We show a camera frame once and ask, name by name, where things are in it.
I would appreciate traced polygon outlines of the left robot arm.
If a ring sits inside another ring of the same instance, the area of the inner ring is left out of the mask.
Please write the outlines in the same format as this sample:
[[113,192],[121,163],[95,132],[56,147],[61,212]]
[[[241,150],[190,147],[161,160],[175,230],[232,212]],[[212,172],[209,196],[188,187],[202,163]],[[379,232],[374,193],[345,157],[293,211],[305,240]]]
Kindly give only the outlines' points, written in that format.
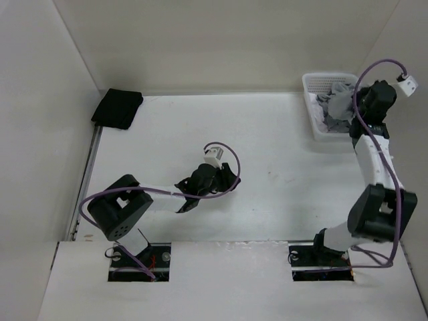
[[148,241],[141,240],[137,223],[147,211],[186,213],[199,201],[233,191],[241,179],[228,163],[201,164],[190,177],[171,187],[141,187],[131,174],[124,175],[88,204],[88,212],[108,241],[127,251],[135,266],[150,259]]

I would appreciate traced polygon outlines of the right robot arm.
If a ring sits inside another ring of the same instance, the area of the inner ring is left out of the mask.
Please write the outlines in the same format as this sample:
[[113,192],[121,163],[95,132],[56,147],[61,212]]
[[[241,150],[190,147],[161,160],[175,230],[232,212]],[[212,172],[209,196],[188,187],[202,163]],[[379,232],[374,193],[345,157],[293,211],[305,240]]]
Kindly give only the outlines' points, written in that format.
[[352,96],[357,111],[349,135],[366,185],[350,209],[347,220],[325,228],[314,237],[310,257],[320,265],[341,258],[364,243],[392,243],[392,265],[400,238],[416,208],[417,196],[404,189],[389,152],[389,132],[384,119],[397,99],[385,80],[375,81]]

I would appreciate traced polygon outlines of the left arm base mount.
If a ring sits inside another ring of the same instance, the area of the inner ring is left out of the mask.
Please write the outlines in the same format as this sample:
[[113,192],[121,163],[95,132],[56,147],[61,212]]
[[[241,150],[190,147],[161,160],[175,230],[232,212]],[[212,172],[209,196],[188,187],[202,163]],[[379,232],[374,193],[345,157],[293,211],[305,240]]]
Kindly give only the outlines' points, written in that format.
[[110,260],[109,282],[168,282],[171,264],[171,243],[152,243],[137,255],[137,259],[153,274],[145,274],[141,267],[117,245],[109,247],[104,257]]

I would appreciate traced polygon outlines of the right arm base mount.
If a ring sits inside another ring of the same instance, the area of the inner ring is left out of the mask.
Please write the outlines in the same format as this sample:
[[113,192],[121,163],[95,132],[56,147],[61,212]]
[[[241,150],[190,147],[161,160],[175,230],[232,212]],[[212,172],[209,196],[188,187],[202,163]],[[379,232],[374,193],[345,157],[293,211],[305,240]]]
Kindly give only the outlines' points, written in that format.
[[288,263],[295,282],[354,281],[348,252],[318,256],[311,242],[289,243]]

